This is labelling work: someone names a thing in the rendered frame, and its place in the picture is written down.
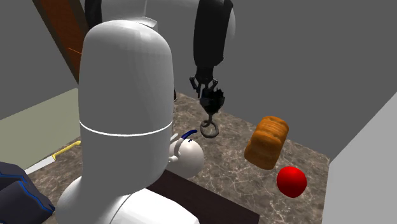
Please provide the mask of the dark blue box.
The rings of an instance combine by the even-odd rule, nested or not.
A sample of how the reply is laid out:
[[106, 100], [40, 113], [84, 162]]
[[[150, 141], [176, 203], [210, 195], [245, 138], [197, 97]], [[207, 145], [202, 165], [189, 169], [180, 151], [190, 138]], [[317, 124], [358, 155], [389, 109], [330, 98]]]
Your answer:
[[22, 168], [0, 162], [0, 224], [42, 224], [54, 211]]

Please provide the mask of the brown bread loaf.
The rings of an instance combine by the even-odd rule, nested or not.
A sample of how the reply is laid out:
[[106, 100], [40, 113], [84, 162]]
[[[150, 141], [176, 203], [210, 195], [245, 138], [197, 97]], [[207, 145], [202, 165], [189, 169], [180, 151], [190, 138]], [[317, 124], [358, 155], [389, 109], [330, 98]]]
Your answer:
[[261, 169], [273, 169], [288, 132], [289, 127], [284, 120], [276, 116], [263, 117], [244, 150], [244, 158]]

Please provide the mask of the red ball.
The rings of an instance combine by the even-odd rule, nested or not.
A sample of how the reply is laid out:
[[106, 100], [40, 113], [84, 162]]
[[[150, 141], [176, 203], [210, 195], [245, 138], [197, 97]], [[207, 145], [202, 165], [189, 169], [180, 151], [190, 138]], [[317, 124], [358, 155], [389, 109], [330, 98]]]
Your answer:
[[290, 198], [300, 196], [307, 187], [307, 178], [298, 168], [283, 167], [277, 174], [277, 187], [281, 193]]

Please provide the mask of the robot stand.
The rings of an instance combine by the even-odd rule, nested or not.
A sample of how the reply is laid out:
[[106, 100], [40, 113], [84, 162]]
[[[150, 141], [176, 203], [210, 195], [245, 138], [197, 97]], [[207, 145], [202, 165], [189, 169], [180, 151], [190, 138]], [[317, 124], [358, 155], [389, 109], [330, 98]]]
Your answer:
[[200, 224], [258, 224], [260, 215], [171, 171], [148, 187], [194, 214]]

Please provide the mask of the brown wooden door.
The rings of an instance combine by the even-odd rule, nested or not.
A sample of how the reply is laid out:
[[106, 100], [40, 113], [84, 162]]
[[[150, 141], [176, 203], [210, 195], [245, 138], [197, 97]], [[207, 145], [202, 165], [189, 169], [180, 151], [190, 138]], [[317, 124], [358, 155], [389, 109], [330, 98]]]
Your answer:
[[80, 0], [32, 0], [74, 79], [79, 81], [81, 51], [88, 32]]

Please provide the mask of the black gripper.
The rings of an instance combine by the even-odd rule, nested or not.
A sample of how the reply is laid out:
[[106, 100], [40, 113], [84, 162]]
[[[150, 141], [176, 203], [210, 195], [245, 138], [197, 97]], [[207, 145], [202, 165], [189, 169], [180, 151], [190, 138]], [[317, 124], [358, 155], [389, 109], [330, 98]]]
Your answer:
[[197, 93], [197, 98], [201, 95], [201, 84], [207, 85], [207, 91], [213, 92], [218, 84], [218, 80], [213, 78], [213, 67], [197, 67], [196, 74], [189, 78], [192, 88]]

